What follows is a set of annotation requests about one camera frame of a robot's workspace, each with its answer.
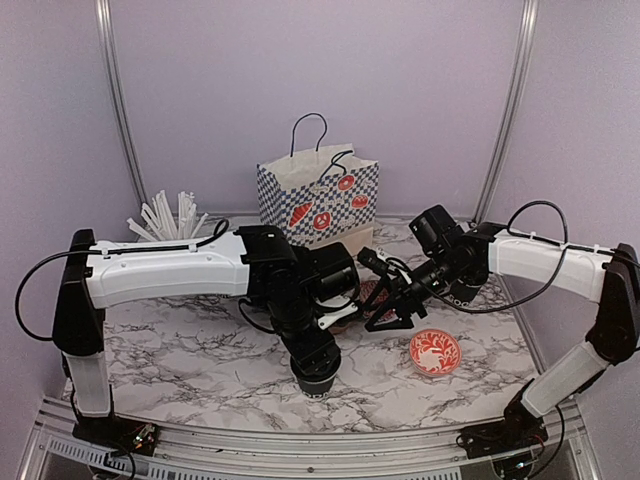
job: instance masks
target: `red bowl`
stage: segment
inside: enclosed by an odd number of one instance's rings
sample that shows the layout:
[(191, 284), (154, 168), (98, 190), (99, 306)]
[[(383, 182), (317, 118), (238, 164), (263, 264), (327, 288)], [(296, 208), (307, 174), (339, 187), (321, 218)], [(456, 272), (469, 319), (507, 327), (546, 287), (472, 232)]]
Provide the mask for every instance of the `red bowl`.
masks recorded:
[(418, 371), (430, 377), (448, 375), (458, 368), (462, 359), (456, 339), (435, 329), (416, 333), (411, 339), (409, 352)]

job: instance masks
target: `checkered paper bag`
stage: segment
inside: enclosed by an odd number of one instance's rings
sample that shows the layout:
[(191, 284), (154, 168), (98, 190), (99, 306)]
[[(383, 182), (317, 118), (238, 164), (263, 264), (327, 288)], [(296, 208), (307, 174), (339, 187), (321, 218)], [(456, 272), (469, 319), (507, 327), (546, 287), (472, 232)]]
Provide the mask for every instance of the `checkered paper bag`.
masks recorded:
[[(315, 149), (294, 152), (296, 127), (312, 115), (322, 119), (324, 133)], [(371, 246), (379, 166), (356, 157), (351, 144), (320, 147), (326, 133), (324, 117), (307, 114), (293, 127), (290, 154), (258, 165), (260, 219), (294, 245), (343, 241), (356, 254)]]

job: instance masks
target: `blue and white checkered pattern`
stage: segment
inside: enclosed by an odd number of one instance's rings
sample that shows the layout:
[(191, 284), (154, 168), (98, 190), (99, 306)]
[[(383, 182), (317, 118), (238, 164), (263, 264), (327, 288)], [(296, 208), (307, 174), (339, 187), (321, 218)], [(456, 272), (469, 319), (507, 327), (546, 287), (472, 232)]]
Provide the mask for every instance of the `blue and white checkered pattern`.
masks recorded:
[[(338, 189), (344, 174), (326, 175), (317, 182), (289, 191), (283, 190), (275, 175), (258, 165), (258, 205), (260, 220), (266, 225), (276, 225), (285, 232), (294, 245), (311, 245), (335, 237), (349, 230), (373, 222), (378, 201), (378, 163), (350, 170), (355, 177), (349, 190)], [(353, 208), (354, 197), (365, 195), (368, 204)], [(294, 227), (289, 227), (296, 207), (313, 202), (305, 217)], [(331, 223), (324, 230), (314, 227), (314, 219), (324, 212), (331, 214)]]

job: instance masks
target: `white marble surface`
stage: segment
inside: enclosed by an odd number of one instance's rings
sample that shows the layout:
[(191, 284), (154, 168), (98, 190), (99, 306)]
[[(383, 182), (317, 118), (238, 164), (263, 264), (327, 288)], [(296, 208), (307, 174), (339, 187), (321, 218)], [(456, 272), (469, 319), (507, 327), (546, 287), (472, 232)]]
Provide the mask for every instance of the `white marble surface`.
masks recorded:
[[(255, 223), (232, 219), (232, 226)], [(375, 239), (416, 265), (424, 257), (407, 225), (382, 219)], [(474, 306), (505, 301), (490, 281)], [(116, 410), (181, 424), (296, 432), (389, 431), (500, 415), (535, 372), (513, 315), (466, 315), (437, 301), (427, 310), (413, 330), (368, 333), (353, 325), (337, 335), (338, 377), (328, 397), (311, 400), (300, 393), (279, 339), (246, 324), (235, 299), (120, 305), (107, 312), (105, 325)], [(457, 338), (462, 362), (453, 374), (433, 379), (413, 369), (408, 344), (423, 328)]]

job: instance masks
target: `black bag handle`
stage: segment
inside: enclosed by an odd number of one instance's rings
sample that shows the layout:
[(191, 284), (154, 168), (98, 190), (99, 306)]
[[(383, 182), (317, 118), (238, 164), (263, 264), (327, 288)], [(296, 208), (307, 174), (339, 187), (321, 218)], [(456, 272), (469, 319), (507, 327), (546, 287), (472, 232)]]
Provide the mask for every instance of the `black bag handle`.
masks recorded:
[(340, 167), (342, 169), (342, 174), (346, 175), (347, 168), (344, 165), (339, 164), (338, 162), (342, 160), (342, 157), (344, 157), (345, 155), (349, 155), (350, 153), (353, 153), (353, 150), (343, 150), (342, 152), (336, 153), (331, 159), (331, 163), (329, 164), (329, 166), (326, 168), (324, 172), (322, 172), (322, 175), (320, 175), (320, 178), (318, 178), (318, 182), (322, 180), (322, 177), (324, 177), (327, 174), (327, 172), (331, 170), (333, 167)]
[(291, 131), (291, 152), (289, 153), (289, 157), (293, 157), (293, 148), (296, 142), (296, 128), (298, 127), (298, 124), (304, 120), (307, 117), (311, 117), (311, 116), (316, 116), (316, 117), (320, 117), (322, 119), (322, 123), (324, 123), (324, 132), (322, 133), (322, 135), (320, 136), (320, 138), (318, 139), (318, 143), (316, 143), (316, 152), (318, 151), (318, 149), (320, 148), (320, 142), (322, 141), (322, 139), (324, 138), (324, 136), (327, 134), (327, 130), (329, 130), (329, 127), (327, 125), (327, 120), (319, 113), (315, 113), (315, 112), (311, 112), (311, 113), (307, 113), (306, 115), (301, 116), (296, 123), (293, 125), (293, 130)]

